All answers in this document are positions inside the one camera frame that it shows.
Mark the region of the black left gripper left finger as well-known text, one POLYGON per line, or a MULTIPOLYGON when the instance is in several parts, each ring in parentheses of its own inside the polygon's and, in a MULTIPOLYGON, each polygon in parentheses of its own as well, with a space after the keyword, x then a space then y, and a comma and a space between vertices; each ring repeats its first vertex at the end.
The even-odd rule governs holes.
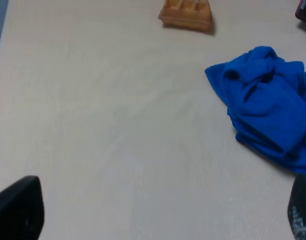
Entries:
POLYGON ((38 176, 24 176, 0 192, 0 240, 37 240, 44 221, 38 176))

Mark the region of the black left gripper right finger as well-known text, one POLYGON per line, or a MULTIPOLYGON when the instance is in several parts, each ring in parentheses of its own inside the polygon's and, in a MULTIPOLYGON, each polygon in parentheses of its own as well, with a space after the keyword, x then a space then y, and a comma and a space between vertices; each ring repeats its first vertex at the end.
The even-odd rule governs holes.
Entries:
POLYGON ((287 216, 296 240, 306 240, 306 174, 298 175, 293 183, 287 216))

